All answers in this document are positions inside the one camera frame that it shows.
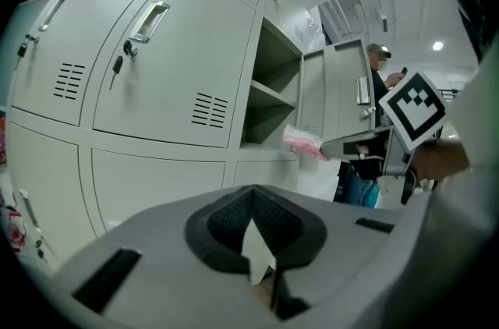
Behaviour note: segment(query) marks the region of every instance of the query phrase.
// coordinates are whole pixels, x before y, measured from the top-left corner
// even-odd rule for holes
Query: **locker handle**
[[[51,9],[48,11],[47,17],[45,18],[44,23],[38,27],[38,31],[46,31],[48,30],[48,26],[50,25],[50,22],[54,18],[55,14],[57,11],[61,8],[62,3],[64,3],[65,0],[57,0],[56,3],[51,7]]]
[[[370,104],[369,87],[367,86],[367,77],[357,78],[357,104]]]
[[[31,207],[31,202],[30,199],[28,198],[28,192],[24,189],[19,189],[20,195],[23,197],[24,200],[24,205],[26,206],[26,210],[28,212],[28,215],[30,216],[30,220],[33,223],[33,226],[39,231],[40,230],[40,225],[38,225],[37,218],[34,215],[33,208]]]
[[[148,42],[157,25],[169,9],[170,5],[164,2],[151,3],[135,26],[133,26],[129,38],[140,42]]]

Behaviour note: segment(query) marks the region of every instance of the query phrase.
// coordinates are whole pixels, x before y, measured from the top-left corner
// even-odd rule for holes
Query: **hand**
[[[386,81],[384,81],[384,85],[386,86],[387,89],[390,89],[391,87],[394,87],[397,85],[400,81],[404,79],[405,75],[402,73],[393,73],[388,76]]]

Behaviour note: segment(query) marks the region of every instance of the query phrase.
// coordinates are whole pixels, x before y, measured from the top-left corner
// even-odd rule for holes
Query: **ceiling light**
[[[444,42],[437,41],[434,43],[434,51],[441,51],[444,47]]]

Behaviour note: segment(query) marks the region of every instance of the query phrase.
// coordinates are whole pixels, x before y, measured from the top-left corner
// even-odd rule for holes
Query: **open locker compartment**
[[[301,51],[264,19],[249,89],[242,147],[258,145],[289,150],[282,143],[282,133],[287,124],[296,126],[301,59]]]
[[[301,55],[264,20],[242,147],[289,150],[282,143],[287,124],[326,140],[366,132],[374,129],[375,114],[363,112],[373,106],[373,80],[362,39]]]

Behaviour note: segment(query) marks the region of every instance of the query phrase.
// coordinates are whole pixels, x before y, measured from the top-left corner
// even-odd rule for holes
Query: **cap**
[[[387,58],[391,57],[391,52],[385,51],[383,47],[379,44],[368,44],[366,49],[368,51],[377,51],[378,53],[382,52]]]

